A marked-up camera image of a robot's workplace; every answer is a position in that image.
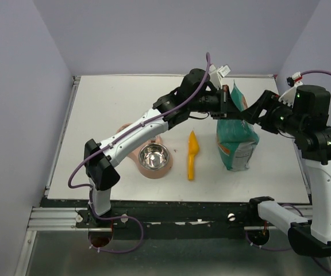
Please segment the green pet food bag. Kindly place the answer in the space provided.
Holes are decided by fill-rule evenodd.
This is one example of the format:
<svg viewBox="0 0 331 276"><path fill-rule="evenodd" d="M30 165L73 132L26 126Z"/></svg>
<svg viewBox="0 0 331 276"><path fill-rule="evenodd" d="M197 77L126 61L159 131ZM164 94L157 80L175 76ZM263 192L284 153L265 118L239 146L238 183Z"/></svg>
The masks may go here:
<svg viewBox="0 0 331 276"><path fill-rule="evenodd" d="M260 137L253 126L243 120L218 120L216 141L220 158L229 171L249 169L250 159Z"/></svg>

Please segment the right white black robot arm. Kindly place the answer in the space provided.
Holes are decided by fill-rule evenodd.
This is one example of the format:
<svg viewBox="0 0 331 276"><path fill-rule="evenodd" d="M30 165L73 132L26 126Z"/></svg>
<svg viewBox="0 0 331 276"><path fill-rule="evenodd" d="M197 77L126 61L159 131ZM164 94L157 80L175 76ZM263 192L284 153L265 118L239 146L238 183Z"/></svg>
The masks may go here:
<svg viewBox="0 0 331 276"><path fill-rule="evenodd" d="M330 92L315 85L300 85L282 96L266 90L241 113L250 124L294 138L307 166L312 200L312 218L308 220L271 197L252 198L247 221L252 225L271 223L287 235L296 254L316 258L331 256L331 126L327 125L330 99Z"/></svg>

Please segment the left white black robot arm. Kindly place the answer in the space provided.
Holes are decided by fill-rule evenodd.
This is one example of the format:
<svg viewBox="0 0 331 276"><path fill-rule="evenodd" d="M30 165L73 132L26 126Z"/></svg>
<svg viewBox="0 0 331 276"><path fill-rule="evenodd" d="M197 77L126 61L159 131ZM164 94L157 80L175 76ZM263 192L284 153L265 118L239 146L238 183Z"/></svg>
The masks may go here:
<svg viewBox="0 0 331 276"><path fill-rule="evenodd" d="M160 97L140 119L100 143L89 140L84 147L86 174L90 189L89 220L96 227L108 223L111 188L120 180L116 167L136 148L188 120L190 113L208 113L213 119L226 119L238 110L222 80L230 72L228 66L209 71L192 69L181 85Z"/></svg>

